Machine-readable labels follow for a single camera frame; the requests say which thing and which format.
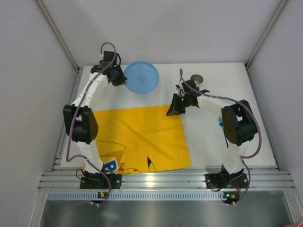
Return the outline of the light blue plastic plate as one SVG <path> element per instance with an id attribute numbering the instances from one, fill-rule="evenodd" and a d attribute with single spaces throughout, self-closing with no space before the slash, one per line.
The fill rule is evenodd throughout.
<path id="1" fill-rule="evenodd" d="M 159 82 L 159 72 L 154 65 L 146 61 L 136 61 L 124 69 L 125 86 L 137 94 L 153 91 Z"/>

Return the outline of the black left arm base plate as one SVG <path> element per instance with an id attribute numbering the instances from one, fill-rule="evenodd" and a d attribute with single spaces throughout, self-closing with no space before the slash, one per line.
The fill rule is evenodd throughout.
<path id="1" fill-rule="evenodd" d="M 122 175 L 106 174 L 109 179 L 111 189 L 120 189 L 122 183 Z M 81 189 L 109 189 L 107 179 L 102 174 L 92 174 L 85 172 L 81 178 Z"/>

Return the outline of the yellow printed cloth mat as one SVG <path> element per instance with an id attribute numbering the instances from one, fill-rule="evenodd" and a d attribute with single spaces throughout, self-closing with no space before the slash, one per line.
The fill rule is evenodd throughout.
<path id="1" fill-rule="evenodd" d="M 168 105 L 95 111 L 98 153 L 107 174 L 168 171 L 192 165 L 180 116 Z"/>

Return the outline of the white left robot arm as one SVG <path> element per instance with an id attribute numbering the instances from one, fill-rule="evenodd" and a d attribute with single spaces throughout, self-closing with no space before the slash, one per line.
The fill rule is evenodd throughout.
<path id="1" fill-rule="evenodd" d="M 103 59 L 92 67 L 83 90 L 70 105 L 63 108 L 65 131 L 68 136 L 66 162 L 81 158 L 85 169 L 84 176 L 98 178 L 105 173 L 102 171 L 104 162 L 99 156 L 96 138 L 98 123 L 93 113 L 92 103 L 95 94 L 111 83 L 114 86 L 124 85 L 119 54 L 113 51 L 101 51 Z"/>

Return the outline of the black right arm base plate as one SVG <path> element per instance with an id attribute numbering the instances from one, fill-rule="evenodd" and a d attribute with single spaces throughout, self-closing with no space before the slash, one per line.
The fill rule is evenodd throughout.
<path id="1" fill-rule="evenodd" d="M 205 174 L 205 182 L 207 189 L 236 189 L 237 186 L 244 189 L 249 183 L 246 174 L 223 175 L 220 173 Z"/>

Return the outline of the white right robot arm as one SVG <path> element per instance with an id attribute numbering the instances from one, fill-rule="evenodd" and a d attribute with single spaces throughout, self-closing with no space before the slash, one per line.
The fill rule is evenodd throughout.
<path id="1" fill-rule="evenodd" d="M 167 116 L 185 114 L 186 108 L 195 106 L 208 110 L 221 118 L 221 127 L 227 142 L 227 156 L 212 185 L 219 188 L 233 187 L 246 176 L 244 163 L 255 157 L 262 145 L 259 124 L 247 100 L 240 101 L 209 94 L 199 90 L 195 79 L 180 81 L 176 85 Z"/>

